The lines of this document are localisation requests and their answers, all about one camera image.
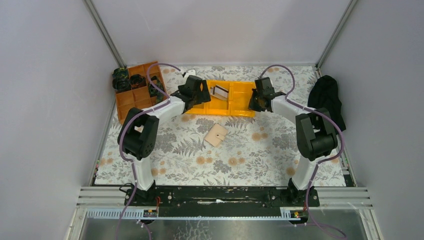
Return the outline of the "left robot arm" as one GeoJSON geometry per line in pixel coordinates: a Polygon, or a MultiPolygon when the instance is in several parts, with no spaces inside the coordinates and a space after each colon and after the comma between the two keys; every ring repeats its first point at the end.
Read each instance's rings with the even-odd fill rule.
{"type": "Polygon", "coordinates": [[[144,109],[131,108],[121,128],[117,139],[119,154],[130,162],[134,186],[140,191],[147,191],[154,184],[149,156],[155,148],[160,124],[211,101],[205,79],[186,75],[185,80],[165,101],[144,109]]]}

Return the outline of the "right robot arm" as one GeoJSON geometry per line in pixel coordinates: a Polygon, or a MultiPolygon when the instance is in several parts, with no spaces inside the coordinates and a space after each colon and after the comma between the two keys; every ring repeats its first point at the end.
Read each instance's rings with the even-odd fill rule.
{"type": "Polygon", "coordinates": [[[295,124],[296,144],[301,157],[288,186],[293,191],[305,191],[312,182],[317,164],[338,146],[337,125],[326,108],[305,107],[290,100],[285,93],[276,92],[268,77],[257,79],[254,84],[248,104],[250,110],[268,111],[295,124]]]}

